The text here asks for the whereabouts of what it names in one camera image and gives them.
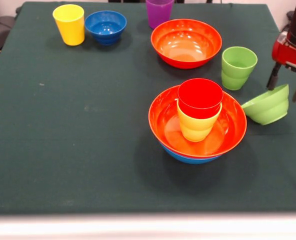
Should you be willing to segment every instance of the plastic cup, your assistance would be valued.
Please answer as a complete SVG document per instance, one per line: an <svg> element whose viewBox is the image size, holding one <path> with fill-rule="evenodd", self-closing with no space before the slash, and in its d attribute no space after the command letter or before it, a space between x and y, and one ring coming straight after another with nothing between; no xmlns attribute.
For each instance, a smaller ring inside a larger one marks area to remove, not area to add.
<svg viewBox="0 0 296 240"><path fill-rule="evenodd" d="M208 119L216 115L223 100L222 88L209 79L193 78L178 88L178 106L195 119Z"/></svg>
<svg viewBox="0 0 296 240"><path fill-rule="evenodd" d="M52 12L65 44L76 46L85 40L84 13L84 9L75 4L61 5Z"/></svg>
<svg viewBox="0 0 296 240"><path fill-rule="evenodd" d="M212 131L213 126L222 111L222 107L223 105L220 103L219 111L216 115L210 118L198 119L184 114L177 102L179 125L183 137L190 142L201 142L204 140Z"/></svg>
<svg viewBox="0 0 296 240"><path fill-rule="evenodd" d="M154 29L170 20L174 0L146 0L149 26Z"/></svg>
<svg viewBox="0 0 296 240"><path fill-rule="evenodd" d="M222 53L221 80L226 89L239 90L258 62L257 55L242 46L232 46Z"/></svg>

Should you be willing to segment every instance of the stacked cups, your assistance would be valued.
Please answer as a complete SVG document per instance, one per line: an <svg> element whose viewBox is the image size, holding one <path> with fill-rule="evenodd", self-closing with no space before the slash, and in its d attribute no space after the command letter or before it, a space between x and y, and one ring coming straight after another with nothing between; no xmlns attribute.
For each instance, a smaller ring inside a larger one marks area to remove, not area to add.
<svg viewBox="0 0 296 240"><path fill-rule="evenodd" d="M200 142L208 136L222 110L223 96L222 88L209 79L193 78L180 85L177 112L184 138Z"/></svg>

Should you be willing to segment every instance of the blue bowl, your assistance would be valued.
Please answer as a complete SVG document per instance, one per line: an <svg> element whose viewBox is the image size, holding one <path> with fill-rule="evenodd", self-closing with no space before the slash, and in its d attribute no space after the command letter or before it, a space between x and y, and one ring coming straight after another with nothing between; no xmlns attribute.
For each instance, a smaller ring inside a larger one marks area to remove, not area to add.
<svg viewBox="0 0 296 240"><path fill-rule="evenodd" d="M92 37L105 46L116 43L126 25L125 16L116 11L97 11L84 21L84 26Z"/></svg>
<svg viewBox="0 0 296 240"><path fill-rule="evenodd" d="M161 146L163 147L163 149L165 149L165 151L172 156L173 158L177 159L180 162L183 162L185 164L205 164L205 163L209 163L217 158L219 158L221 155L219 156L213 156L213 157L209 157L209 158L194 158L194 157L187 157L187 156L182 156L179 155L178 153L173 152L172 150L168 149L166 146L164 146L163 144L161 144Z"/></svg>

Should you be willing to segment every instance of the bowl rim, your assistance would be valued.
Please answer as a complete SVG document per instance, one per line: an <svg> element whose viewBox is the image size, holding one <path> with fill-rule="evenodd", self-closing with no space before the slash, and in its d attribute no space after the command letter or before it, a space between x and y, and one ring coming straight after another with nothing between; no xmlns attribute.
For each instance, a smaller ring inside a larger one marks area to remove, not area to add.
<svg viewBox="0 0 296 240"><path fill-rule="evenodd" d="M155 47L154 45L154 42L153 42L153 36L154 36L154 33L157 29L161 28L163 25L169 23L169 22L177 22L177 21L188 21L188 22L196 22L196 23L201 23L203 25L206 25L208 27L210 27L211 29L213 29L219 36L219 39L220 39L220 45L217 49L217 51L215 51L215 53L213 53L211 56L208 56L207 58L203 59L203 60L198 60L198 61L181 61L181 60L175 60L173 58L170 58L166 55L164 55L161 51L157 50L157 48ZM177 61L177 62L181 62L181 63L199 63L199 62L204 62L204 61L207 61L207 60L210 60L212 59L214 56L216 56L219 51L222 49L222 46L223 46L223 38L222 36L220 35L220 33L217 31L216 28L214 28L213 26L209 25L208 23L204 22L204 21L199 21L199 20L195 20L195 19L190 19L190 18L177 18L177 19L172 19L172 20L169 20L169 21L165 21L163 22L162 24L158 25L151 33L151 36L150 36L150 42L151 42L151 45L152 47L154 48L154 50L159 54L159 55L162 55L163 57L165 58L168 58L168 59L171 59L171 60L174 60L174 61Z"/></svg>
<svg viewBox="0 0 296 240"><path fill-rule="evenodd" d="M122 18L124 18L124 20L125 20L125 24L124 24L124 26L123 26L120 30L115 31L115 32L112 33L112 34L120 33L120 32L122 32L122 31L126 28L126 26L127 26L127 18L126 18L123 14L121 14L121 13L118 12L118 11L102 10L102 11L95 11L95 12L89 14L89 15L85 18L85 20L84 20L84 27L87 29L88 32L90 32L90 33L92 33L92 34L97 34L97 35L109 35L109 34L102 34L102 33L98 33L98 32L95 32L95 31L91 31L91 30L87 27L87 25L86 25L86 21L87 21L88 18L92 17L92 16L95 15L95 14L99 14L99 13L103 13L103 12L105 12L105 13L114 13L114 14L117 14L117 15L121 16Z"/></svg>
<svg viewBox="0 0 296 240"><path fill-rule="evenodd" d="M154 104L154 102L158 99L159 96L161 96L162 94L164 94L165 92L167 91L170 91L171 89L175 89L175 88L179 88L180 85L176 85L176 86L172 86L172 87L169 87L167 88L166 90L162 91L161 93L159 93L155 98L154 100L152 101L152 103L150 104L150 107L149 107L149 111L148 111L148 122L149 122L149 126L150 126L150 129L153 133L153 135L158 139L158 141L163 144L164 146L166 146L168 149L170 149L171 151L179 154L179 155L182 155L182 156L185 156L185 157L192 157L192 158L211 158L211 157L216 157L216 156L219 156L219 155L223 155L229 151L231 151L232 149L234 149L244 138L245 134L246 134L246 131L247 131L247 118L246 118L246 114L245 112L243 111L243 108L242 106L240 105L240 103L235 99L233 98L230 94L228 94L227 92L225 91L222 91L224 95L227 95L229 98L233 99L235 101L235 103L237 103L241 110L242 110L242 113L243 113L243 120L244 120L244 123L245 123L245 128L243 130L243 133L241 135L241 138L230 148L222 151L222 152L219 152L219 153L216 153L216 154L210 154L210 155L193 155L193 154L186 154L184 152L181 152L181 151L178 151L176 149L174 149L173 147L169 146L168 144L166 144L165 142L163 142L160 137L155 133L155 131L153 130L152 128L152 122L150 121L150 115L151 115L151 110L152 110L152 106Z"/></svg>
<svg viewBox="0 0 296 240"><path fill-rule="evenodd" d="M244 50L249 51L251 54L253 54L253 55L255 56L255 59L256 59L255 63L254 63L253 65L251 65L251 66L247 66L247 67L234 66L234 65L230 64L230 63L227 62L227 60L224 58L224 54L225 54L227 51L232 50L232 49L244 49ZM222 58L222 60L223 60L228 66L233 67L233 68L236 68L236 69L243 69L243 70L251 69L251 68L255 67L255 66L257 65L257 63L258 63L258 56L257 56L257 54L256 54L253 50L251 50L251 49L249 49L249 48L247 48L247 47L244 47L244 46L230 46L230 47L227 47L227 48L222 52L221 58Z"/></svg>
<svg viewBox="0 0 296 240"><path fill-rule="evenodd" d="M266 91L266 92L264 92L264 93L262 93L262 94L260 94L258 96L255 96L254 98L248 100L243 105L241 105L241 107L242 107L243 110L245 110L247 108L250 108L250 107L255 107L255 105L260 104L262 101L269 100L271 97L275 96L276 94L280 93L281 91L283 91L285 89L286 89L286 91L288 92L288 95L289 95L289 84L283 84L283 85L277 86L274 90L269 90L269 91ZM259 101L256 101L253 104L251 104L252 101L255 101L256 99L258 99L259 97L262 97L264 95L268 95L268 96L266 96L263 99L261 99Z"/></svg>
<svg viewBox="0 0 296 240"><path fill-rule="evenodd" d="M173 150L169 149L168 147L166 147L163 143L160 142L160 144L162 145L163 148L166 148L168 151L170 151L172 154L181 157L181 158L185 158L187 160L193 160L193 161L200 161L200 160L215 160L216 158L221 157L222 155L217 155L217 156L211 156L211 157L191 157L191 156L185 156L185 155L181 155L177 152L174 152Z"/></svg>

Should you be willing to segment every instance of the red cup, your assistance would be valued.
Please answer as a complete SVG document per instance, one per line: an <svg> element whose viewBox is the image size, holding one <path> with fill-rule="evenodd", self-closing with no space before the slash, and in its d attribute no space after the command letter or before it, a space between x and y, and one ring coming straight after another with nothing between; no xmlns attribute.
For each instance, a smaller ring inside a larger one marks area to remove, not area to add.
<svg viewBox="0 0 296 240"><path fill-rule="evenodd" d="M218 113L223 96L222 88L214 81L193 78L178 88L178 105L189 117L208 119Z"/></svg>

